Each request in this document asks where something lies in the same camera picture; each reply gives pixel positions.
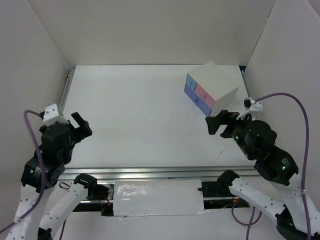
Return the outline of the pink drawer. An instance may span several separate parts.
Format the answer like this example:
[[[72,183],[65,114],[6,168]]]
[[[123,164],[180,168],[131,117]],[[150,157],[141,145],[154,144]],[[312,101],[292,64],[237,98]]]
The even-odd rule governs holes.
[[[200,98],[211,108],[213,109],[215,105],[215,100],[211,95],[205,91],[198,83],[195,84],[194,91],[200,96]]]

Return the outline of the purple-blue drawer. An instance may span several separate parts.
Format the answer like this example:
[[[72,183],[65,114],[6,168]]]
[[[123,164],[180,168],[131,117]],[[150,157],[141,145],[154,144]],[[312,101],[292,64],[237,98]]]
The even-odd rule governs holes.
[[[184,92],[192,100],[192,102],[203,112],[205,116],[208,117],[211,114],[212,109],[187,84],[185,84]]]

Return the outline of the light blue drawer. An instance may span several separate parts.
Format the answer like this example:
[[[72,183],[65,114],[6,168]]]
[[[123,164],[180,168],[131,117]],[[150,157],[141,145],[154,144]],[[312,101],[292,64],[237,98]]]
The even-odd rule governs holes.
[[[196,81],[193,79],[193,77],[188,73],[186,75],[186,81],[185,84],[188,85],[193,91],[195,90],[196,87]]]

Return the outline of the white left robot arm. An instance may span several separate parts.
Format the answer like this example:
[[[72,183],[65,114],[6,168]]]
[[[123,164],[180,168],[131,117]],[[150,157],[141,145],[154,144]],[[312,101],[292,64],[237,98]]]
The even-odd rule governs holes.
[[[71,161],[73,149],[93,132],[78,112],[71,114],[78,124],[74,127],[62,114],[51,115],[47,110],[37,114],[43,120],[39,129],[41,144],[35,137],[26,110],[25,124],[35,151],[26,162],[21,176],[21,192],[14,220],[1,232],[8,232],[8,240],[52,240],[58,230],[63,231],[66,220],[84,200],[108,200],[110,188],[98,184],[92,175],[81,173],[75,177],[65,195],[46,212],[47,202],[65,166]]]

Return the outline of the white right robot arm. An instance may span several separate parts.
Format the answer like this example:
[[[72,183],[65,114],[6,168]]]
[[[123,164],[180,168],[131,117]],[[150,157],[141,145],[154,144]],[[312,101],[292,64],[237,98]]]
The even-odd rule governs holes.
[[[303,188],[295,160],[276,146],[277,133],[266,122],[254,120],[250,114],[239,115],[223,110],[217,116],[207,116],[208,133],[215,135],[225,126],[220,136],[235,141],[245,157],[254,161],[261,179],[253,183],[226,170],[217,178],[218,192],[248,202],[268,217],[286,240],[318,240],[320,211]]]

